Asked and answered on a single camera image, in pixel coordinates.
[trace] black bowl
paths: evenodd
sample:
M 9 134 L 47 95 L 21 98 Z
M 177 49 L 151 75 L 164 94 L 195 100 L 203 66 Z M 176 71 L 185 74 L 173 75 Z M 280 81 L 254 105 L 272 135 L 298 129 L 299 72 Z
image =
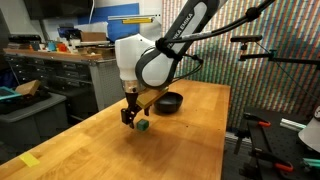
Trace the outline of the black bowl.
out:
M 167 92 L 154 103 L 154 107 L 162 113 L 174 113 L 178 111 L 182 101 L 183 97 L 180 94 Z

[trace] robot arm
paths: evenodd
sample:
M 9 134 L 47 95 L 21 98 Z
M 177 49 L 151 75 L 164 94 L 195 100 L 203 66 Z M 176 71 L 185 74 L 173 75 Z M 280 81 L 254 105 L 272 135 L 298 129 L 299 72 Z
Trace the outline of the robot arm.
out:
M 116 41 L 117 64 L 128 101 L 128 108 L 121 110 L 123 123 L 134 128 L 134 117 L 141 110 L 136 101 L 142 87 L 158 90 L 168 87 L 174 79 L 178 63 L 193 41 L 223 34 L 258 18 L 274 0 L 266 0 L 258 8 L 249 9 L 245 17 L 224 28 L 199 34 L 226 1 L 187 1 L 168 32 L 157 42 L 139 34 Z

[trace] yellow sticky note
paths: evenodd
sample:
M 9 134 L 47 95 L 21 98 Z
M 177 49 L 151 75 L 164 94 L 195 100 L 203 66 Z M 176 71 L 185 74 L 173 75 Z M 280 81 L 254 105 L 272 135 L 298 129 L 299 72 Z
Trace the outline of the yellow sticky note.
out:
M 35 158 L 32 154 L 26 152 L 19 156 L 19 158 L 27 164 L 27 166 L 32 167 L 40 163 L 40 161 Z

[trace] small cube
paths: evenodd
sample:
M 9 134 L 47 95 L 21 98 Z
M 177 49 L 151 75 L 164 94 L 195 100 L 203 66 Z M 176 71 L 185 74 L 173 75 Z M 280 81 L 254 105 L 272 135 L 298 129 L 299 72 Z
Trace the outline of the small cube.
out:
M 137 129 L 140 131 L 145 131 L 149 127 L 149 121 L 145 119 L 141 119 L 140 121 L 137 122 Z

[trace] wooden tabletop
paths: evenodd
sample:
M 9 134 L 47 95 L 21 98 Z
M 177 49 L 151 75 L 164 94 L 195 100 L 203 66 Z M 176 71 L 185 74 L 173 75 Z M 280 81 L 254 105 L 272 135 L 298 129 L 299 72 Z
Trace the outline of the wooden tabletop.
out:
M 181 108 L 140 112 L 147 131 L 121 122 L 121 100 L 29 150 L 38 165 L 3 164 L 0 179 L 221 179 L 230 87 L 181 80 L 169 91 L 184 97 Z
M 36 58 L 48 58 L 48 59 L 68 59 L 68 60 L 102 60 L 101 54 L 89 55 L 89 54 L 72 54 L 67 52 L 41 52 L 25 49 L 3 49 L 6 54 L 22 55 Z

